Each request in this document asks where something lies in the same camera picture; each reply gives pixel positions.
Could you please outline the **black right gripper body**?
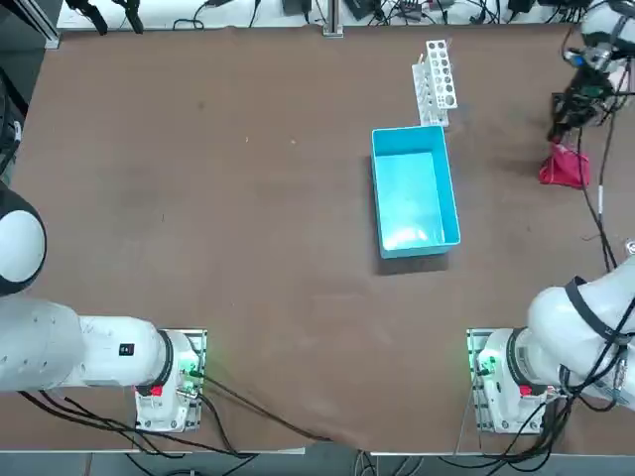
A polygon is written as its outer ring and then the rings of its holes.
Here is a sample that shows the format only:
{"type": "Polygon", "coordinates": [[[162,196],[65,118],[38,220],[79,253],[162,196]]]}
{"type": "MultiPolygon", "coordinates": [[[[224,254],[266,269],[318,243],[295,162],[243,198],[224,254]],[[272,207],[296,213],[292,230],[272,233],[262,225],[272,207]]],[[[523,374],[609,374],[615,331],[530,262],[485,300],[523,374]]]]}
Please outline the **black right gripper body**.
{"type": "Polygon", "coordinates": [[[609,75],[593,68],[579,68],[565,91],[565,105],[571,107],[604,106],[615,97],[609,75]]]}

